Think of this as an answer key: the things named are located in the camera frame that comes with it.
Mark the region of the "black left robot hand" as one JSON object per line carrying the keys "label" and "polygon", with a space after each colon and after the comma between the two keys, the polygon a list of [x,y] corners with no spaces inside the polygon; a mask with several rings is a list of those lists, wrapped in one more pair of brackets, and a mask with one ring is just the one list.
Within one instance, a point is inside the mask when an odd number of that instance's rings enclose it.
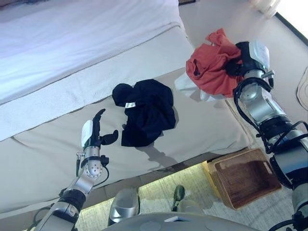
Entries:
{"label": "black left robot hand", "polygon": [[100,110],[92,120],[88,120],[82,127],[81,146],[83,150],[90,146],[110,145],[117,141],[118,130],[114,130],[112,134],[100,135],[100,119],[105,109]]}

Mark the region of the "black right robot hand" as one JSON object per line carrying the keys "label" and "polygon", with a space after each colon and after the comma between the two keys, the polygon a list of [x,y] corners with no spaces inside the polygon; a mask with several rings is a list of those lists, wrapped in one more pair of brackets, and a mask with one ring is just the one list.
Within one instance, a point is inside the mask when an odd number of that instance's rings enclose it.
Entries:
{"label": "black right robot hand", "polygon": [[262,74],[269,70],[270,55],[268,48],[260,41],[238,42],[235,46],[240,50],[239,58],[230,60],[225,69],[230,76],[244,76],[250,71],[261,71]]}

